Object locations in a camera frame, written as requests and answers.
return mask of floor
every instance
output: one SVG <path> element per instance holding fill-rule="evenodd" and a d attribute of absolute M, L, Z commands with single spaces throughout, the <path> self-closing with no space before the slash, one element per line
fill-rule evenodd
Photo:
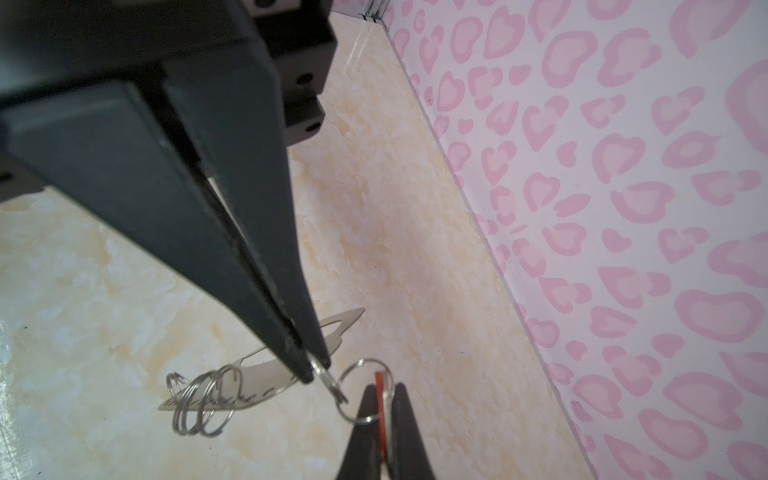
<path fill-rule="evenodd" d="M 316 310 L 367 308 L 331 371 L 387 362 L 440 479 L 592 478 L 384 31 L 331 22 L 326 121 L 290 148 Z M 215 439 L 175 436 L 157 411 L 167 373 L 257 345 L 55 190 L 0 205 L 0 478 L 333 478 L 350 426 L 319 382 Z"/>

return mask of screw hole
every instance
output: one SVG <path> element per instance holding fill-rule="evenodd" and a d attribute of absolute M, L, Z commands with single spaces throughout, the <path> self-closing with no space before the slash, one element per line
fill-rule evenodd
<path fill-rule="evenodd" d="M 299 75 L 299 77 L 296 79 L 296 84 L 298 85 L 308 84 L 312 81 L 313 78 L 315 78 L 315 76 L 311 73 L 305 73 L 305 74 Z"/>

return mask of red object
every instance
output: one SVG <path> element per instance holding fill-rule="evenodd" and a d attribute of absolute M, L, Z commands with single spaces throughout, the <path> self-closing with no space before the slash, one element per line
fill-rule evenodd
<path fill-rule="evenodd" d="M 386 459 L 386 427 L 384 423 L 384 372 L 376 372 L 376 396 L 379 398 L 379 444 Z"/>

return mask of pink leopard print wallpaper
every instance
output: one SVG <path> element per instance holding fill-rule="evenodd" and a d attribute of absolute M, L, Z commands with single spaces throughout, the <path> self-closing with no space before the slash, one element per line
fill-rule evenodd
<path fill-rule="evenodd" d="M 767 480 L 768 2 L 385 20 L 598 476 Z"/>

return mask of beige marble tabletop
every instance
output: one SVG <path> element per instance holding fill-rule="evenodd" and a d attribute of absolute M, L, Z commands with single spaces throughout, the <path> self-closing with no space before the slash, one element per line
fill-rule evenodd
<path fill-rule="evenodd" d="M 591 478 L 384 31 L 331 20 L 326 121 L 290 148 L 316 310 L 367 308 L 331 371 L 387 362 L 441 479 Z M 0 204 L 0 478 L 333 478 L 351 427 L 318 382 L 215 439 L 156 410 L 167 373 L 258 344 L 56 190 Z"/>

